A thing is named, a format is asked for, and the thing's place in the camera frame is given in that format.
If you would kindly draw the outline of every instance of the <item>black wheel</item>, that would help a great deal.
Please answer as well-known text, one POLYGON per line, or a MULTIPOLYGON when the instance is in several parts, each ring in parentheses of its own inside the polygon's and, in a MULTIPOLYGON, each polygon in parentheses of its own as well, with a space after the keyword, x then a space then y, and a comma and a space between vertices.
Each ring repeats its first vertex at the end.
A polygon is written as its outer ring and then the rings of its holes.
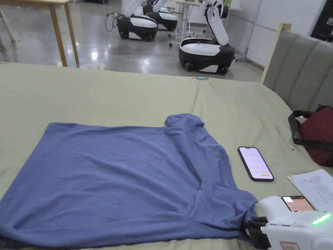
POLYGON ((119 35, 120 35, 121 39, 127 39, 128 38, 127 34, 124 31, 122 31, 122 30, 119 31, 119 35))
POLYGON ((218 71, 218 73, 220 74, 220 75, 225 75, 226 73, 228 73, 228 71, 229 71, 229 67, 228 66, 224 66, 223 68, 220 68, 219 69, 219 71, 218 71))
POLYGON ((151 42, 153 40, 153 35, 152 34, 146 34, 145 35, 145 41, 151 42))
POLYGON ((187 72, 190 72, 192 71, 192 63, 191 62, 185 62, 184 64, 184 69, 187 71, 187 72))

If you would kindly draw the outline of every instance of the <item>upholstered headboard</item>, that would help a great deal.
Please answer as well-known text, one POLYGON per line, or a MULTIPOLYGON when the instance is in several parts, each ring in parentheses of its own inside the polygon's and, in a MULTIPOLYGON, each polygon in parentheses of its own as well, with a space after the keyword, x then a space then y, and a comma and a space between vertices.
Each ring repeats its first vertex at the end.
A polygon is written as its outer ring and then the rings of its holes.
POLYGON ((333 106, 333 44, 281 31, 263 84, 292 110, 333 106))

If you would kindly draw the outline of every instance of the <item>gray floor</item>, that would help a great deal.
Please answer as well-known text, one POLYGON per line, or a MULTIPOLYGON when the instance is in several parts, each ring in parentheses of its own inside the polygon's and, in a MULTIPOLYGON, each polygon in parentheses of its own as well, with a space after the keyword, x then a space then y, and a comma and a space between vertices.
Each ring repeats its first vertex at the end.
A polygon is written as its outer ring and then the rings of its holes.
MULTIPOLYGON (((225 76, 186 72, 179 64, 178 47, 168 46, 166 31, 159 31, 155 41, 121 40, 117 28, 105 29, 105 17, 121 12, 129 0, 111 0, 108 5, 96 3, 70 4, 80 65, 76 66, 67 19, 63 8, 57 9, 59 26, 69 67, 96 68, 145 74, 175 76, 211 76, 239 81, 260 81, 262 70, 245 62, 233 62, 225 76)), ((0 52, 0 61, 61 66, 54 29, 48 10, 2 7, 15 36, 11 43, 3 22, 0 33, 7 51, 0 52)))

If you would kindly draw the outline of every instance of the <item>blue t-shirt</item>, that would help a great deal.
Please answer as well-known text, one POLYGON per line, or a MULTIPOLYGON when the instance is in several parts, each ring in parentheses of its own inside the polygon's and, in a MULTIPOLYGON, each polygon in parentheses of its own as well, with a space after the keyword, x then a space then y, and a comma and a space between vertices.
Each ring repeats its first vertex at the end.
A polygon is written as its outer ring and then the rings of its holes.
POLYGON ((0 202, 5 246, 241 238, 257 200, 191 114, 165 127, 50 123, 0 202))

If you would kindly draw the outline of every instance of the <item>green led light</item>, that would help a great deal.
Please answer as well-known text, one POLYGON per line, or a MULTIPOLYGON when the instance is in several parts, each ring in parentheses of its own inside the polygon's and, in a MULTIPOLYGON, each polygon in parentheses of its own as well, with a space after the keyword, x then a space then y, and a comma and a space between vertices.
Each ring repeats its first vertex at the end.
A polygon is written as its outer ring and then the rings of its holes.
POLYGON ((327 221, 328 219, 330 219, 332 217, 331 214, 325 214, 324 216, 320 217, 319 219, 315 220, 312 224, 313 225, 319 225, 324 221, 327 221))

